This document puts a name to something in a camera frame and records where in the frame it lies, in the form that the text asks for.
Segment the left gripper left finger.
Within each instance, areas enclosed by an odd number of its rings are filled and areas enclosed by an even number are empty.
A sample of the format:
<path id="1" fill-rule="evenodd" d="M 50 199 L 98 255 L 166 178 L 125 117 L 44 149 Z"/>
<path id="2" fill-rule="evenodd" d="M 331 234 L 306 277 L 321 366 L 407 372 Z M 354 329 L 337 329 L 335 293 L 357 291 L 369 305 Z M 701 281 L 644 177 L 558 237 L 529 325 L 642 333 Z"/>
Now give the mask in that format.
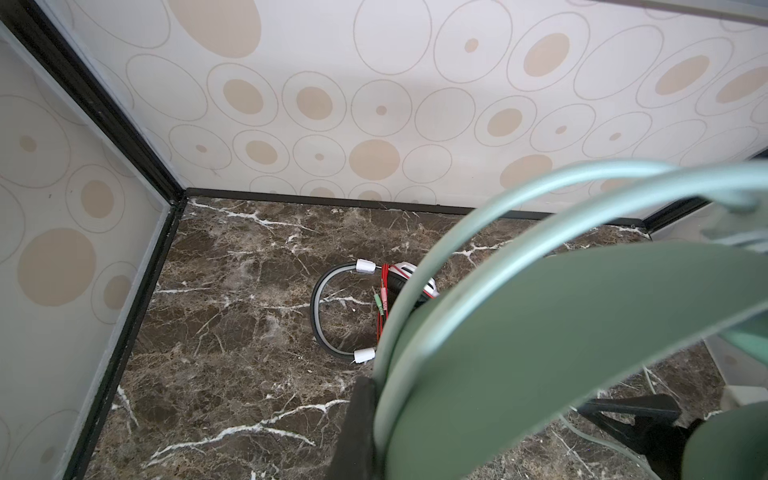
<path id="1" fill-rule="evenodd" d="M 374 380 L 367 376 L 358 377 L 326 479 L 373 480 L 380 477 L 375 464 L 373 436 L 376 402 Z"/>

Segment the black white headphones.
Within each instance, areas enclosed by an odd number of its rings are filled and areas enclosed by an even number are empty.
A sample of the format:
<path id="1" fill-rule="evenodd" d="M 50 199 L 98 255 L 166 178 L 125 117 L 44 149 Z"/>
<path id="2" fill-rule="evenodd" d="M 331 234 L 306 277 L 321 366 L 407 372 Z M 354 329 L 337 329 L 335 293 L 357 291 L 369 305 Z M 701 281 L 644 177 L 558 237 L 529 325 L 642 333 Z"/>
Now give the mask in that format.
<path id="1" fill-rule="evenodd" d="M 343 361 L 373 360 L 394 303 L 416 266 L 357 259 L 336 265 L 315 283 L 308 304 L 314 339 Z"/>

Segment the mint green headphones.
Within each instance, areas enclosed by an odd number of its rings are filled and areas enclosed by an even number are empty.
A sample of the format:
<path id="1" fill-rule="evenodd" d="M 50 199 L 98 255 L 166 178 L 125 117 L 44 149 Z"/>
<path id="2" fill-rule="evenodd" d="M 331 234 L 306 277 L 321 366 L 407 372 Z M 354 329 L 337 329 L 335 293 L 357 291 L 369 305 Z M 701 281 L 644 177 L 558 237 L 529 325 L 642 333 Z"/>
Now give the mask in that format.
<path id="1" fill-rule="evenodd" d="M 512 207 L 625 178 L 529 229 L 450 291 L 417 297 L 447 258 Z M 558 247 L 687 197 L 717 214 L 700 243 Z M 709 335 L 767 359 L 767 165 L 681 169 L 598 161 L 491 199 L 453 227 L 400 293 L 374 363 L 372 463 L 383 479 L 458 479 L 641 366 Z"/>

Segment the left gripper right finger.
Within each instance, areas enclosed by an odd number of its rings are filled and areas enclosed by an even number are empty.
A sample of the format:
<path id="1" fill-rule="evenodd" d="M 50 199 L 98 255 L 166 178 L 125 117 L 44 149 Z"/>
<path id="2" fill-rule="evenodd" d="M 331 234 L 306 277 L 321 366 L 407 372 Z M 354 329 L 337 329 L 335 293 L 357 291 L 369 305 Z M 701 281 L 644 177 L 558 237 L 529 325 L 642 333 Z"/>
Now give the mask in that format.
<path id="1" fill-rule="evenodd" d="M 684 448 L 702 425 L 695 419 L 688 427 L 675 422 L 682 415 L 669 395 L 654 394 L 627 399 L 592 399 L 577 412 L 621 445 L 646 458 L 661 479 L 681 479 Z"/>

